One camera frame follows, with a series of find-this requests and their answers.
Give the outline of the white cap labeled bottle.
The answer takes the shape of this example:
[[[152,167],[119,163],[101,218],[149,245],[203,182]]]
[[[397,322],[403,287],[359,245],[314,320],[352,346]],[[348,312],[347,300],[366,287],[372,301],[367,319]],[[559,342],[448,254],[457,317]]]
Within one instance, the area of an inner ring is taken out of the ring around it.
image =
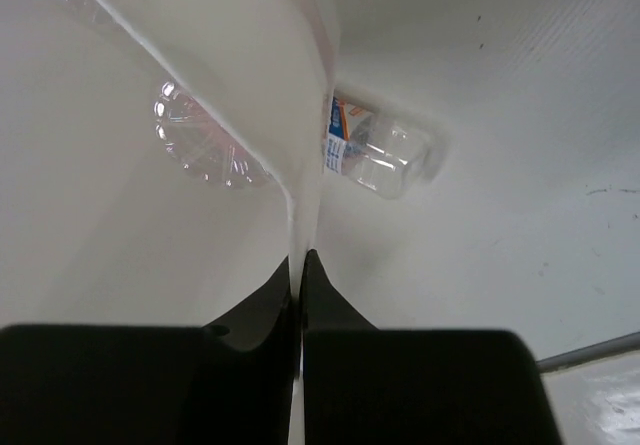
[[[346,95],[333,97],[324,142],[325,169],[394,200],[438,174],[450,140],[436,124]]]

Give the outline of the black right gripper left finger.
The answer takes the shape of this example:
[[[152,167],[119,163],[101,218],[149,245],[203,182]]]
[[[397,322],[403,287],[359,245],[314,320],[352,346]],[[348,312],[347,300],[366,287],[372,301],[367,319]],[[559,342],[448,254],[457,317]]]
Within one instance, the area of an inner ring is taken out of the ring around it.
[[[296,343],[289,268],[202,326],[1,331],[5,444],[284,444]]]

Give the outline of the white octagonal plastic bin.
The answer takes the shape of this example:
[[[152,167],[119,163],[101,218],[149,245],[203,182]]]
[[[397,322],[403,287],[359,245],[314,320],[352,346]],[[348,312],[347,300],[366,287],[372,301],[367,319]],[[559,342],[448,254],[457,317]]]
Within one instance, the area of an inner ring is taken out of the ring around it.
[[[1,332],[5,444],[283,444],[300,288],[335,87],[333,0],[95,0],[165,70],[165,147],[219,181],[231,149],[281,186],[289,253],[200,327],[20,324]]]

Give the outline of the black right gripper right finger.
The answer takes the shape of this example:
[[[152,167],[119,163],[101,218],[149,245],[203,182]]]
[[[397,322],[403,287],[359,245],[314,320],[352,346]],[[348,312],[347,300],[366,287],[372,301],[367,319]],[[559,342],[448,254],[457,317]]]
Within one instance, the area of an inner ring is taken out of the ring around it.
[[[506,330],[382,330],[316,251],[301,288],[307,444],[559,444],[536,362]]]

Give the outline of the red label plastic bottle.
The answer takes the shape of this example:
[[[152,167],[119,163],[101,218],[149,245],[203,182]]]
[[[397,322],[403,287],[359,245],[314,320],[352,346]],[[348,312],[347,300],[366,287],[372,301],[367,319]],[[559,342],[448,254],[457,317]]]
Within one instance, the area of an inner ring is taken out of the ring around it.
[[[262,187],[271,175],[173,79],[159,85],[152,106],[155,135],[189,176],[215,187]]]

